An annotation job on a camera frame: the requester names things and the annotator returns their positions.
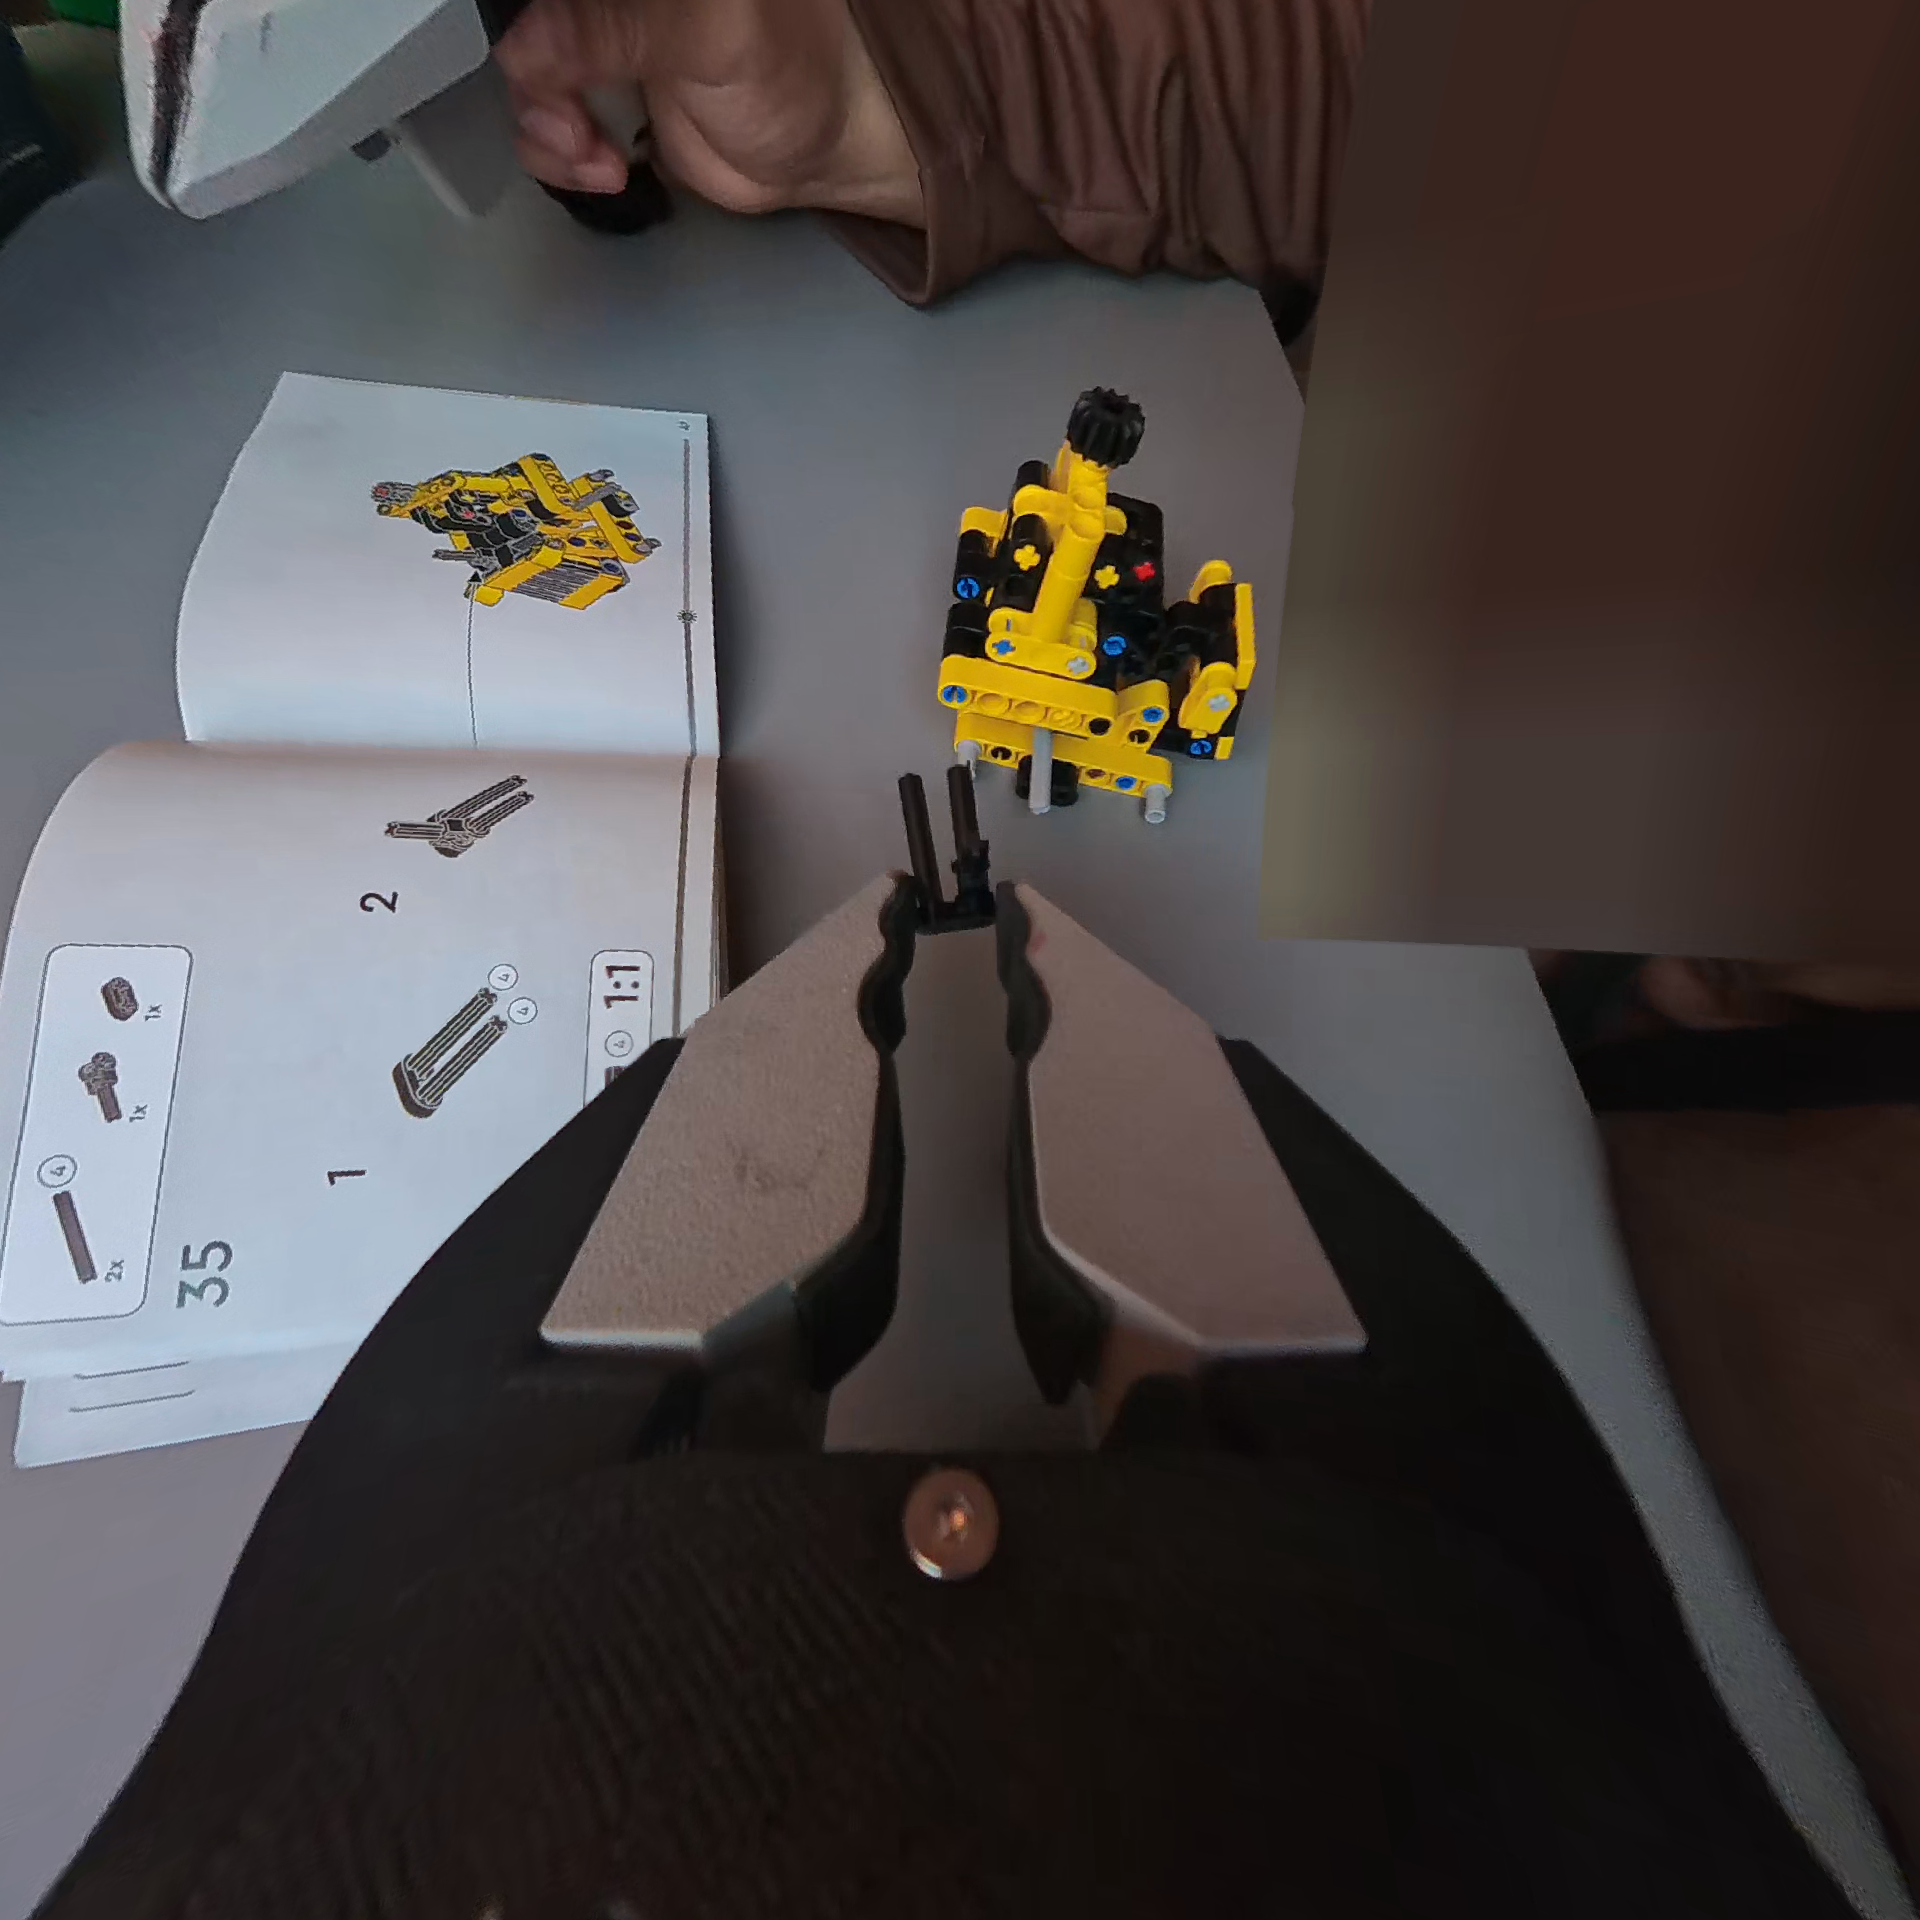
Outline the person's right hand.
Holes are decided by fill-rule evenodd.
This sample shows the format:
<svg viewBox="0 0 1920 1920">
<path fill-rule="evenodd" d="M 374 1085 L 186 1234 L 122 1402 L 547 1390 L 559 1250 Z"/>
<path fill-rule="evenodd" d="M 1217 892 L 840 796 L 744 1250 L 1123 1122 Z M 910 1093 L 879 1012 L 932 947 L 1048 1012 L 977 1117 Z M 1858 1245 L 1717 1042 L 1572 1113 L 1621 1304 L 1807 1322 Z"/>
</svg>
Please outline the person's right hand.
<svg viewBox="0 0 1920 1920">
<path fill-rule="evenodd" d="M 636 89 L 658 164 L 711 207 L 923 227 L 901 114 L 840 0 L 540 0 L 491 57 L 549 188 L 626 188 L 595 99 Z"/>
</svg>

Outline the lego instruction booklet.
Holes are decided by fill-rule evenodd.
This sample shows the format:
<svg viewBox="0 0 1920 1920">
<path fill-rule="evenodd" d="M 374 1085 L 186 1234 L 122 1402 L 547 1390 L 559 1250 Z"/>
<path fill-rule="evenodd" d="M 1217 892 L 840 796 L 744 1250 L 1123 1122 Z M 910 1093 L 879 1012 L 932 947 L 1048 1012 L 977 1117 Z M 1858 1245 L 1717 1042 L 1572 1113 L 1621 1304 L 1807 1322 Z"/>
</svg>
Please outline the lego instruction booklet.
<svg viewBox="0 0 1920 1920">
<path fill-rule="evenodd" d="M 285 372 L 5 947 L 13 1465 L 298 1424 L 725 989 L 711 418 Z"/>
</svg>

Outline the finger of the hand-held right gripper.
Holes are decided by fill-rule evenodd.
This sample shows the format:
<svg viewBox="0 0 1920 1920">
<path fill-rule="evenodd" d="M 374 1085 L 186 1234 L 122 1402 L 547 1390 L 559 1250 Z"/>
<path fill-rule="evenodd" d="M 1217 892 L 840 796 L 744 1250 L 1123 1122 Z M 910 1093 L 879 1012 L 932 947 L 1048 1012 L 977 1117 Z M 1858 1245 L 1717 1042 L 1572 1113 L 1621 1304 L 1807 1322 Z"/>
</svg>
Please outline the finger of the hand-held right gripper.
<svg viewBox="0 0 1920 1920">
<path fill-rule="evenodd" d="M 153 196 L 209 220 L 334 158 L 397 147 L 456 212 L 516 185 L 474 0 L 158 0 Z"/>
<path fill-rule="evenodd" d="M 137 178 L 168 164 L 168 0 L 122 4 L 124 141 Z"/>
</svg>

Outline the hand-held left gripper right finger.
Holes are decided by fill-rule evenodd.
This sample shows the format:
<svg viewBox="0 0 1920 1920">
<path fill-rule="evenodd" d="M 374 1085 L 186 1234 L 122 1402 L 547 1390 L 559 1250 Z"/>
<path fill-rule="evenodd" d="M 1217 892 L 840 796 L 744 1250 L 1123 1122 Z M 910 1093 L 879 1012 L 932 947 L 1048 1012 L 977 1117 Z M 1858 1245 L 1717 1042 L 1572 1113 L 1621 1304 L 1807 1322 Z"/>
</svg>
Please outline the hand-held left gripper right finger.
<svg viewBox="0 0 1920 1920">
<path fill-rule="evenodd" d="M 1041 1399 L 1107 1447 L 1142 1385 L 1362 1357 L 1217 1025 L 1031 883 L 1002 883 L 996 958 L 1020 1069 L 1015 1322 Z"/>
</svg>

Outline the yellow black lego model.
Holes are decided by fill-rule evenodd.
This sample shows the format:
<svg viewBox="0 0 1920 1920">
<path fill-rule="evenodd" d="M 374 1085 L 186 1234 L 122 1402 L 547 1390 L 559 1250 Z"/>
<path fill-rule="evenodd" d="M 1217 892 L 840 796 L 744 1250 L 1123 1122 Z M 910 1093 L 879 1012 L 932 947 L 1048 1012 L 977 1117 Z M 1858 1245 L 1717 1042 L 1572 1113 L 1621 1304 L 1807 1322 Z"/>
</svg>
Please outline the yellow black lego model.
<svg viewBox="0 0 1920 1920">
<path fill-rule="evenodd" d="M 1164 584 L 1163 504 L 1112 480 L 1137 444 L 1142 406 L 1087 387 L 1060 455 L 962 519 L 932 689 L 955 762 L 1010 771 L 1031 814 L 1095 790 L 1164 824 L 1175 771 L 1236 756 L 1253 588 L 1233 562 Z"/>
</svg>

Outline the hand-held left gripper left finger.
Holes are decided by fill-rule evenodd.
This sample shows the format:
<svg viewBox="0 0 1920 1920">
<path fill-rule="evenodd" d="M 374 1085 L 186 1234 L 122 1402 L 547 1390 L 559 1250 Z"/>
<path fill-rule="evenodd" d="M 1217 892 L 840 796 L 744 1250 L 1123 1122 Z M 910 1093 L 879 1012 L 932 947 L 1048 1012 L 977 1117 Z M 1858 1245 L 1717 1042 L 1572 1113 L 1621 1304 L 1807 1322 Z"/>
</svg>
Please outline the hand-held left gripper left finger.
<svg viewBox="0 0 1920 1920">
<path fill-rule="evenodd" d="M 873 881 L 686 1025 L 540 1322 L 684 1373 L 698 1447 L 821 1447 L 898 1308 L 914 930 L 920 887 Z"/>
</svg>

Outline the person's brown garment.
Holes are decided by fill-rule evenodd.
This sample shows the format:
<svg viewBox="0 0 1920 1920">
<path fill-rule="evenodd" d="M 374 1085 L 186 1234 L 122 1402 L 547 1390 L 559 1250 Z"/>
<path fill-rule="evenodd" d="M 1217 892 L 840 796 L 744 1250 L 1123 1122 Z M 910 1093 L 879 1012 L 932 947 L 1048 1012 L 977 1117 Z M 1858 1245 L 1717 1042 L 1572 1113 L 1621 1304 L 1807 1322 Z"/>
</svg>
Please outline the person's brown garment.
<svg viewBox="0 0 1920 1920">
<path fill-rule="evenodd" d="M 1618 1113 L 1598 1130 L 1694 1444 L 1918 1878 L 1918 1107 Z"/>
</svg>

